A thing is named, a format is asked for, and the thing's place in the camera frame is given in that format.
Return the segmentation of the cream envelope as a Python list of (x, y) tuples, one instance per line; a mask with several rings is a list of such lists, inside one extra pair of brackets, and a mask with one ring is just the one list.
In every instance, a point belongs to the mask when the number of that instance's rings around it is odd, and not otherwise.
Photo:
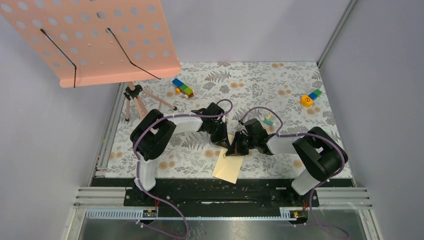
[(235, 184), (237, 182), (244, 156), (226, 156), (227, 149), (222, 147), (212, 176)]

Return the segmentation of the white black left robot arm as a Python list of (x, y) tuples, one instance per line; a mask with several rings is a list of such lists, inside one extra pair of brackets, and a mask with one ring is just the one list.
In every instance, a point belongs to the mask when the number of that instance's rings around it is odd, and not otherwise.
[(138, 162), (134, 183), (139, 188), (136, 199), (144, 206), (152, 204), (156, 185), (156, 164), (174, 134), (205, 132), (210, 142), (222, 148), (230, 147), (225, 116), (231, 110), (223, 110), (217, 103), (189, 113), (164, 115), (158, 109), (151, 110), (130, 135)]

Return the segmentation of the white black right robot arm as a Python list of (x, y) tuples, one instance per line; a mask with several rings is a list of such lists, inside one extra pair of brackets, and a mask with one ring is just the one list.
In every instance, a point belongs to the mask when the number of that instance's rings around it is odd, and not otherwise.
[(246, 156), (250, 150), (273, 156), (297, 154), (305, 169), (291, 183), (287, 201), (293, 206), (301, 205), (307, 193), (343, 170), (348, 162), (346, 152), (320, 127), (307, 132), (292, 134), (268, 134), (257, 119), (244, 123), (237, 131), (226, 156)]

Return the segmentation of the white green glue stick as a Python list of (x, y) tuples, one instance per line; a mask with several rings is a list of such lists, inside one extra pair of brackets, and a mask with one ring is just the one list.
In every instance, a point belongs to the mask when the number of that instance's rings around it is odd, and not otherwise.
[(268, 119), (266, 119), (266, 118), (264, 118), (262, 121), (263, 121), (265, 124), (269, 125), (269, 126), (273, 126), (273, 125), (274, 125), (274, 122), (273, 122), (273, 121), (268, 120)]

